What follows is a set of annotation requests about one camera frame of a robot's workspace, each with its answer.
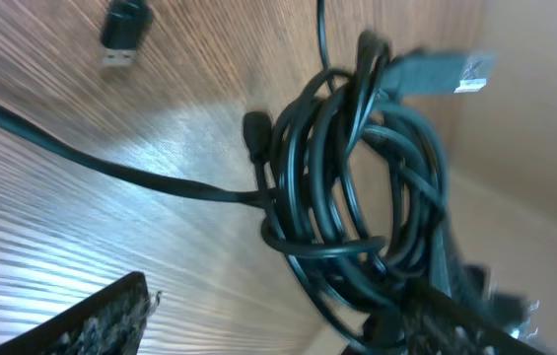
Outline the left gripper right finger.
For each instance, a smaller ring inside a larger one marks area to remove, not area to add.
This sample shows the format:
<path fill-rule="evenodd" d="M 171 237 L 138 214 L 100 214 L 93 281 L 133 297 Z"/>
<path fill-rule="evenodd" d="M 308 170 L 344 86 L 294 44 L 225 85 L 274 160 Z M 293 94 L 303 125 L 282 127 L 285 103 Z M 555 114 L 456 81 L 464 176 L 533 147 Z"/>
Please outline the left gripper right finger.
<path fill-rule="evenodd" d="M 480 300 L 481 316 L 423 283 L 412 283 L 400 305 L 369 316 L 362 326 L 365 347 L 348 345 L 342 355 L 496 354 L 544 355 L 546 346 L 528 334 L 533 304 L 524 297 L 491 292 Z"/>

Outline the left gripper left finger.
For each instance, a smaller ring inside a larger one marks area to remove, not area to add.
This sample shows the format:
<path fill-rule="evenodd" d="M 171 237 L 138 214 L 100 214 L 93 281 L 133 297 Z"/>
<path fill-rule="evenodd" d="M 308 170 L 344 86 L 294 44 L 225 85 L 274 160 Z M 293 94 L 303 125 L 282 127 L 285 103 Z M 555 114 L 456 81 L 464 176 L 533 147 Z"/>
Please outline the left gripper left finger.
<path fill-rule="evenodd" d="M 41 325 L 0 344 L 0 355 L 136 355 L 160 294 L 130 272 Z"/>

